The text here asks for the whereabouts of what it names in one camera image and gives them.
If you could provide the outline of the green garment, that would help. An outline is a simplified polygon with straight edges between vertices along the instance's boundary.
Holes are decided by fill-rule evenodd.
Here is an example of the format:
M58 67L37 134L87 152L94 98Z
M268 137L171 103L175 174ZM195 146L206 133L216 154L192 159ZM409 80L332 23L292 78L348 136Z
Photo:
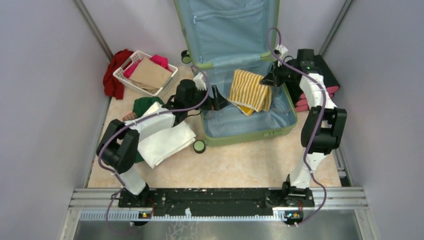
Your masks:
M160 97L141 97L134 101L132 112L135 114L136 119L142 117L149 108L154 105L155 103L158 103L159 106L163 105L164 102ZM140 154L137 152L135 163L141 163L144 162L144 157L147 157L148 164L153 164L156 161L160 160L160 146L158 144L159 137L151 135L149 139L145 139L141 142L141 150L142 153Z

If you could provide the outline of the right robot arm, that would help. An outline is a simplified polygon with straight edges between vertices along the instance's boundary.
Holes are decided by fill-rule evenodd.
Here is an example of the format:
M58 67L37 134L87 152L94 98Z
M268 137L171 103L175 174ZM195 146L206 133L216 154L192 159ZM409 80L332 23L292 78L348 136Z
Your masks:
M308 199L316 169L332 150L340 146L347 111L337 107L331 99L329 89L340 85L321 55L316 55L312 49L300 49L297 57L288 63L283 60L286 53L282 45L272 51L276 61L260 83L271 87L298 84L305 96L309 112L300 137L304 152L283 183L281 195L285 200Z

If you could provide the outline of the green hard-shell suitcase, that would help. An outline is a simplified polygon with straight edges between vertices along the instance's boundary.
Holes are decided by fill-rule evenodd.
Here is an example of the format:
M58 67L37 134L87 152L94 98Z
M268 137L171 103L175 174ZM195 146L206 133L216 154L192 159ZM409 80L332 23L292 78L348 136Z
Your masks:
M216 85L228 100L234 71L262 76L273 66L269 46L278 23L277 0L177 0L176 11L193 65ZM209 147L240 144L284 136L298 121L285 85L272 88L268 112L244 115L235 105L218 111L202 111L204 142Z

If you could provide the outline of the black and pink storage stack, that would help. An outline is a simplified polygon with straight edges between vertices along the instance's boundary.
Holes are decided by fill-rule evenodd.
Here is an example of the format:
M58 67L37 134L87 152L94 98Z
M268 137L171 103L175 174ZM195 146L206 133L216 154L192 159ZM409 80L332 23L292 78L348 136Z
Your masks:
M321 55L314 55L313 61L314 66L318 67L318 73L323 76L326 90L329 93L329 97L332 99L334 94L340 89L340 84ZM291 101L295 106L295 111L299 113L309 110L306 96L299 87L299 84L294 81L289 81L286 83L286 87Z

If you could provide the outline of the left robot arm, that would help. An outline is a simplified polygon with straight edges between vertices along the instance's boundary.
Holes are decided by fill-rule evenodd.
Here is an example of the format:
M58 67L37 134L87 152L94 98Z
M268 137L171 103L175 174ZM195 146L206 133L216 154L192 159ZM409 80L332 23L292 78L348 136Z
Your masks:
M127 192L140 196L148 185L134 169L139 142L178 126L189 111L218 111L229 104L216 85L200 88L194 80L183 79L175 94L153 113L127 122L112 120L96 150L98 164L113 173Z

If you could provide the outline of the white garment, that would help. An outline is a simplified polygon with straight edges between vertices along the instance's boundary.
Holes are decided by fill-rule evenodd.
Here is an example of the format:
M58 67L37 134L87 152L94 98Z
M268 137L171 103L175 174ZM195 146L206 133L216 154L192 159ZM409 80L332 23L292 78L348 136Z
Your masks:
M192 130L191 126L186 121L183 121L177 126L158 131L150 136L159 137L159 141L157 141L157 143L160 147L160 159L155 163L148 164L147 157L144 157L144 162L146 162L152 169L158 166L167 158L188 147L195 141L196 138L195 132ZM150 136L143 139L143 135L141 133L139 134L137 146L138 153L142 154L141 142L145 139L149 139Z

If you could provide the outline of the yellow patterned garment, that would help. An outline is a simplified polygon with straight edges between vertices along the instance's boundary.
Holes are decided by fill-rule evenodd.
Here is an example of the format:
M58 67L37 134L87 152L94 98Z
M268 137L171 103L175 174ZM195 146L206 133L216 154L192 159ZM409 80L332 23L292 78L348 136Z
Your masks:
M253 113L268 112L272 103L272 90L261 84L264 77L247 70L236 69L227 100L247 117Z

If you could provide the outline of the pink plastic basket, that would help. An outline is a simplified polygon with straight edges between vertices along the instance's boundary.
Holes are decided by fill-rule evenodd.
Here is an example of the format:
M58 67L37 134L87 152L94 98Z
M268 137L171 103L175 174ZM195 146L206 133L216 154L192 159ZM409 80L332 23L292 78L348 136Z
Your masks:
M135 112L129 112L128 114L122 117L122 121L123 122L132 121L132 120L135 120L136 118L137 118L137 114Z

